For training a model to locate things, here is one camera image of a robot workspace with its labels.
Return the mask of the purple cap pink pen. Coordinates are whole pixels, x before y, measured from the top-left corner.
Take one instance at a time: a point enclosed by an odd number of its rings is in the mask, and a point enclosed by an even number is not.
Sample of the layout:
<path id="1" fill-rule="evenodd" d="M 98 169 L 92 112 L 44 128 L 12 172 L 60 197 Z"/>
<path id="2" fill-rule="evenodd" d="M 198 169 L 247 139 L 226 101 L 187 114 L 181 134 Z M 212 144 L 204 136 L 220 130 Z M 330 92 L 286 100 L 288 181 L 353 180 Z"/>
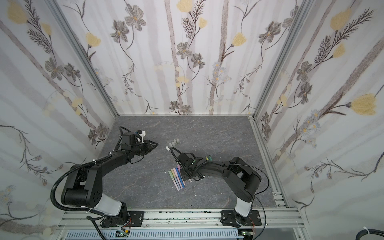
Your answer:
<path id="1" fill-rule="evenodd" d="M 180 165 L 177 165 L 177 170 L 178 170 L 179 179 L 180 179 L 180 181 L 181 181 L 182 184 L 183 184 L 183 188 L 185 188 L 185 182 L 184 182 L 184 180 L 183 180 L 183 178 L 182 178 L 182 174 L 181 174 L 181 166 L 180 166 Z"/>

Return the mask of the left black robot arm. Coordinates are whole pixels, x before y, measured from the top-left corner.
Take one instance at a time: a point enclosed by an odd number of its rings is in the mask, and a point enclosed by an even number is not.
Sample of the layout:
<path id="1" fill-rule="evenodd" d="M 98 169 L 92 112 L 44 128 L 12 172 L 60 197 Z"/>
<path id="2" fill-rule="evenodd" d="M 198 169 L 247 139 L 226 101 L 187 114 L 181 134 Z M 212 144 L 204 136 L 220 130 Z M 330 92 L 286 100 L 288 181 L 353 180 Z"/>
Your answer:
<path id="1" fill-rule="evenodd" d="M 114 169 L 126 165 L 135 156 L 144 157 L 159 144 L 150 140 L 141 143 L 118 143 L 106 157 L 73 166 L 61 180 L 66 180 L 60 207 L 68 212 L 91 212 L 105 220 L 123 225 L 130 219 L 127 206 L 103 193 L 103 177 Z"/>

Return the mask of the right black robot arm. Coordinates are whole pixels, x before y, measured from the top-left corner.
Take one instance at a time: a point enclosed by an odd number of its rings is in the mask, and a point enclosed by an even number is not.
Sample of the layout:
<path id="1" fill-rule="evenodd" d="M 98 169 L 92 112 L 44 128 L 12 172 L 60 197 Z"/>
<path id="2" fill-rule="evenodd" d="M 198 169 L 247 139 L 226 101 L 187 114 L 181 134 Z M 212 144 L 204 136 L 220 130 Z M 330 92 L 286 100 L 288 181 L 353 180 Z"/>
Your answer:
<path id="1" fill-rule="evenodd" d="M 236 195 L 235 209 L 221 211 L 221 223 L 225 227 L 240 228 L 252 223 L 252 207 L 254 197 L 259 189 L 262 177 L 241 158 L 234 157 L 230 161 L 216 162 L 198 158 L 192 153 L 173 154 L 181 167 L 184 181 L 200 181 L 205 177 L 219 178 L 225 181 Z"/>

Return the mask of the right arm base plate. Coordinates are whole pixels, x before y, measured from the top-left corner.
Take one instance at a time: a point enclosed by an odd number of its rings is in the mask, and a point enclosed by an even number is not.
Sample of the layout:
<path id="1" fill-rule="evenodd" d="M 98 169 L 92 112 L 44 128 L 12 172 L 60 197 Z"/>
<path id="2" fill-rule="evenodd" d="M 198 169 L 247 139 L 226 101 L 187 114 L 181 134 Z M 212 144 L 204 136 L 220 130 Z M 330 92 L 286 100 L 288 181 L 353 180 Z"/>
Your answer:
<path id="1" fill-rule="evenodd" d="M 247 217 L 243 217 L 235 210 L 223 210 L 221 211 L 220 222 L 224 227 L 253 227 L 261 226 L 262 221 L 259 211 L 251 210 Z"/>

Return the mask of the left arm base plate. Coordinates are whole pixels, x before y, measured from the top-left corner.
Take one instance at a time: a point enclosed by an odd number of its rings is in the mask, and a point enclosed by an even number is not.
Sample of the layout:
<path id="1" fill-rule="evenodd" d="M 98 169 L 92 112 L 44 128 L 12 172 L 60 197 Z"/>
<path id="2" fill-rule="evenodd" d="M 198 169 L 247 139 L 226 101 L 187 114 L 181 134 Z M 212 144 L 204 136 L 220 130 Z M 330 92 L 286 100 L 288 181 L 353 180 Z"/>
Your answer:
<path id="1" fill-rule="evenodd" d="M 118 216 L 107 216 L 101 222 L 100 226 L 104 229 L 112 227 L 141 227 L 144 220 L 144 211 L 123 210 Z"/>

